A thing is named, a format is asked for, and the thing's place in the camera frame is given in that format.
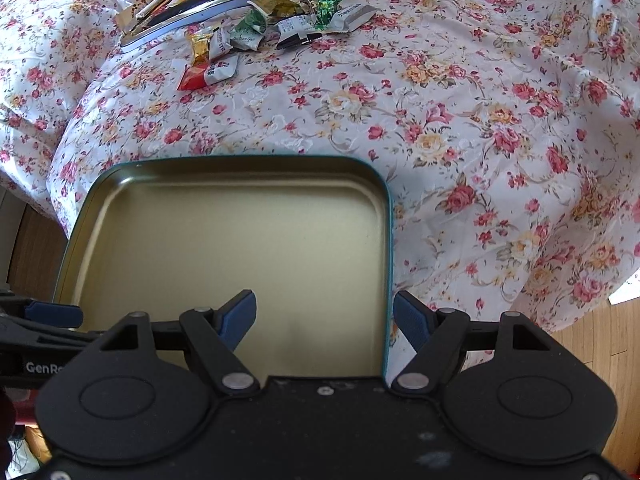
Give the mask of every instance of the gold candy wrapper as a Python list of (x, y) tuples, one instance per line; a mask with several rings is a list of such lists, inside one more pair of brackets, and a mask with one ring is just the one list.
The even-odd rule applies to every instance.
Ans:
[(292, 0), (253, 0), (249, 5), (264, 16), (267, 25), (274, 25), (280, 20), (305, 13), (299, 4)]
[(231, 51), (229, 34), (224, 28), (207, 27), (187, 36), (193, 49), (193, 64), (213, 61)]

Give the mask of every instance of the white wall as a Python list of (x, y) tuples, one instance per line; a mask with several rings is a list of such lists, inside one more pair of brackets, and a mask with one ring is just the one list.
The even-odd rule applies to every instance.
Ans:
[(6, 288), (9, 263), (24, 207), (24, 202), (0, 187), (0, 288)]

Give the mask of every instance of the screw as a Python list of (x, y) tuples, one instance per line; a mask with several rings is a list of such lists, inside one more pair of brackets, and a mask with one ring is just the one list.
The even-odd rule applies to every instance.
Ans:
[(398, 377), (398, 384), (406, 390), (421, 390), (429, 384), (429, 378), (424, 374), (410, 372)]
[(54, 471), (51, 473), (49, 480), (71, 480), (71, 476), (64, 471)]
[(222, 378), (222, 384), (231, 390), (245, 390), (254, 384), (254, 378), (244, 372), (233, 372)]
[(333, 395), (335, 390), (331, 386), (320, 386), (318, 388), (318, 394), (322, 396)]

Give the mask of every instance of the pile of candy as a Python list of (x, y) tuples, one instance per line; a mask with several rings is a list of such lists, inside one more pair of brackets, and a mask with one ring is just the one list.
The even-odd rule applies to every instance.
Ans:
[(268, 28), (280, 33), (276, 49), (310, 44), (324, 34), (353, 32), (367, 23), (377, 9), (356, 3), (340, 8), (342, 0), (254, 0), (252, 10), (231, 30), (207, 27), (188, 36), (193, 64), (184, 71), (178, 90), (196, 90), (228, 79), (236, 73), (238, 54), (233, 49), (258, 50)]

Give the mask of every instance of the yellow wrapper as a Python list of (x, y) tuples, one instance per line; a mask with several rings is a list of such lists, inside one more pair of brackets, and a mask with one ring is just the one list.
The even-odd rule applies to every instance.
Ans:
[(214, 29), (209, 30), (209, 28), (187, 35), (193, 49), (193, 64), (209, 62), (209, 41), (215, 32)]
[(291, 0), (253, 0), (249, 4), (264, 16), (267, 25), (305, 13), (302, 7)]

